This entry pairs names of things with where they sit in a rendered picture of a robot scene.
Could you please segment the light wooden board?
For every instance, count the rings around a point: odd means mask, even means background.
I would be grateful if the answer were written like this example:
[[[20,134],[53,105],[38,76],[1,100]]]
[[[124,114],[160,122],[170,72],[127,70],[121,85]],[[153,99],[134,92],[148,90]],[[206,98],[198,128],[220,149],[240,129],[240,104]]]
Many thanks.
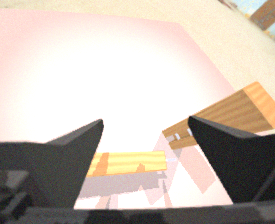
[[[164,171],[172,160],[164,151],[96,153],[86,177]]]

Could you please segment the wooden post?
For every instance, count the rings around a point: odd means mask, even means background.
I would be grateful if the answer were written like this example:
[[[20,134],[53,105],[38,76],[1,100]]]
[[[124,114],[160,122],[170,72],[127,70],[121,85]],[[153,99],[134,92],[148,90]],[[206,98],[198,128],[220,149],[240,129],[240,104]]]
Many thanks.
[[[251,83],[193,115],[251,133],[275,129],[275,102],[258,82]],[[165,138],[174,136],[175,140],[168,143],[171,150],[198,145],[189,130],[188,118],[162,133]]]

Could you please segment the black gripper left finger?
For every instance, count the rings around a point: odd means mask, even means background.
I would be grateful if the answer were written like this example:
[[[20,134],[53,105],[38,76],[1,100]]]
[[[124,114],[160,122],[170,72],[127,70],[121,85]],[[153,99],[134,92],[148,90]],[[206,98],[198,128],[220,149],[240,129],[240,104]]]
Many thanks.
[[[53,208],[74,208],[103,130],[97,119],[45,143],[0,141],[0,170],[30,173]]]

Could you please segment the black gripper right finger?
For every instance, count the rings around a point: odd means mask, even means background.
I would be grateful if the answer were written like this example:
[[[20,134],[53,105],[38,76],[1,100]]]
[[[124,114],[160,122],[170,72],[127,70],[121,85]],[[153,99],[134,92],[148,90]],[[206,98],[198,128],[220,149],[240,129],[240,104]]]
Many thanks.
[[[230,201],[258,202],[275,177],[275,133],[261,136],[194,115],[188,127]]]

